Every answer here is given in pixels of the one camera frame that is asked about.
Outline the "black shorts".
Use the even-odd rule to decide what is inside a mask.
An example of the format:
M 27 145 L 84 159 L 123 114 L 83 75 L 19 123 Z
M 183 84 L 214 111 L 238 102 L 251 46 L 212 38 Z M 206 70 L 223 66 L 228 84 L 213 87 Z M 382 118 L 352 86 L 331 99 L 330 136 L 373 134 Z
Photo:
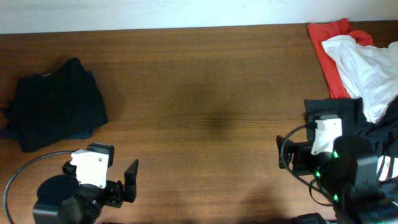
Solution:
M 14 98 L 1 113 L 7 119 L 1 138 L 16 140 L 22 152 L 64 139 L 88 139 L 108 122 L 95 78 L 78 58 L 53 73 L 18 79 Z

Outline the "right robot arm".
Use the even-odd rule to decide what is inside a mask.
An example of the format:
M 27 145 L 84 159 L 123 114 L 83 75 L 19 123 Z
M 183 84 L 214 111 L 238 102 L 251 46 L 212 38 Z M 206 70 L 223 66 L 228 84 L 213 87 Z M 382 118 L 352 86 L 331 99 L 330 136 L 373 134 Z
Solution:
M 359 136 L 340 136 L 331 152 L 311 153 L 312 144 L 277 136 L 279 167 L 296 178 L 312 175 L 310 191 L 325 196 L 337 223 L 397 223 L 397 179 L 379 180 L 382 159 Z

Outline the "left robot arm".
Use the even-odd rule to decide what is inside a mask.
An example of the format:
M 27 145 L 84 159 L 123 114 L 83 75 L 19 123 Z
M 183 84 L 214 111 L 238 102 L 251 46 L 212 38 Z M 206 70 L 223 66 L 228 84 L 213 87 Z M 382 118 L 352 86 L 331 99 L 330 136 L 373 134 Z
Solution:
M 135 160 L 124 173 L 125 183 L 106 181 L 101 189 L 91 184 L 79 184 L 76 166 L 70 161 L 63 174 L 43 182 L 37 190 L 33 208 L 38 224 L 94 223 L 103 207 L 119 208 L 124 202 L 133 203 L 137 196 L 136 177 L 139 161 Z

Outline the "dark grey garment with white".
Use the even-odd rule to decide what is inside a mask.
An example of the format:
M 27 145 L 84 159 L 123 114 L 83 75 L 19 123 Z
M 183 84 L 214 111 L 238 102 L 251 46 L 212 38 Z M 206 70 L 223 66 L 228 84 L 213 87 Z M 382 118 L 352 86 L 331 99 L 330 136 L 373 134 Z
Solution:
M 397 100 L 388 106 L 386 114 L 378 123 L 367 121 L 363 112 L 363 100 L 328 99 L 305 100 L 307 121 L 316 119 L 340 118 L 342 135 L 355 135 L 366 138 L 378 156 L 377 177 L 380 181 L 397 178 Z M 307 139 L 313 143 L 315 129 L 307 130 Z

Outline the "folded navy blue garment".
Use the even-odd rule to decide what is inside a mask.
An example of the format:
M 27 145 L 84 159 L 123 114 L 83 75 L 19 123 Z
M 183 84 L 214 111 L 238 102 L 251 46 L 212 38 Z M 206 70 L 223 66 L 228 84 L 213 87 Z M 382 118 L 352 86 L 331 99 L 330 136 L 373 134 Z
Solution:
M 78 106 L 94 84 L 90 72 L 21 78 L 14 99 L 1 108 L 8 120 L 1 128 L 1 138 L 24 141 L 90 138 L 94 125 L 83 122 Z

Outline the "white shirt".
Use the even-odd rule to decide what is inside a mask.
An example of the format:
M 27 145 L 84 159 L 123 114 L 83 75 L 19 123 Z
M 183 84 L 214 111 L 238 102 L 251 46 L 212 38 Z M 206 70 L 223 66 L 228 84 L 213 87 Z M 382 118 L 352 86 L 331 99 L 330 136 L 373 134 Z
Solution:
M 352 61 L 345 65 L 363 100 L 367 121 L 378 123 L 388 106 L 397 98 L 397 42 L 386 48 L 369 46 L 351 52 Z

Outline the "red garment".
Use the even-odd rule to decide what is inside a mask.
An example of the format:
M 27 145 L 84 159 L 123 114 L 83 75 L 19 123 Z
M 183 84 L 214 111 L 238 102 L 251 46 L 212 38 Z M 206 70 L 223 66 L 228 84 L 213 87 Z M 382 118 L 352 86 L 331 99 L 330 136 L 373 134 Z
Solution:
M 357 98 L 358 90 L 344 66 L 353 60 L 351 52 L 374 44 L 371 35 L 353 28 L 347 18 L 324 24 L 310 23 L 307 30 L 331 98 Z

